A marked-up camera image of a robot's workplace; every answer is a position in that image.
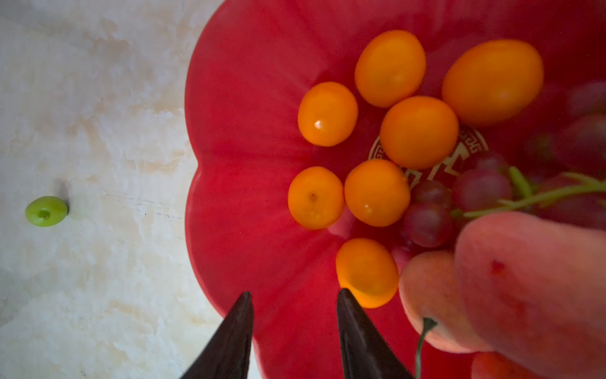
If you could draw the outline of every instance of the marble surface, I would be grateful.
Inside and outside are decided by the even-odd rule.
[[[183,110],[219,4],[0,1],[0,378],[177,378],[221,322],[185,247]],[[43,195],[57,226],[25,219]]]

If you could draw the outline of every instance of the yellow cherry tomato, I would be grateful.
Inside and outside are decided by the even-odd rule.
[[[392,30],[375,37],[362,51],[356,64],[356,86],[370,104],[391,107],[419,88],[426,66],[417,37]]]
[[[452,152],[459,137],[459,121],[445,102],[413,96],[387,112],[380,136],[392,161],[422,170],[442,162]]]
[[[378,308],[398,290],[398,268],[389,251],[377,241],[355,238],[339,249],[337,279],[364,308]]]
[[[402,217],[410,203],[408,181],[392,162],[371,159],[347,175],[345,202],[363,223],[389,226]]]
[[[442,99],[464,124],[485,127],[514,117],[543,87],[543,60],[522,41],[499,39],[464,53],[450,67]]]
[[[295,221],[308,229],[331,226],[345,209],[343,184],[324,167],[305,169],[288,188],[288,209]]]
[[[314,145],[334,146],[347,139],[358,121],[358,103],[346,86],[320,83],[299,106],[299,130]]]

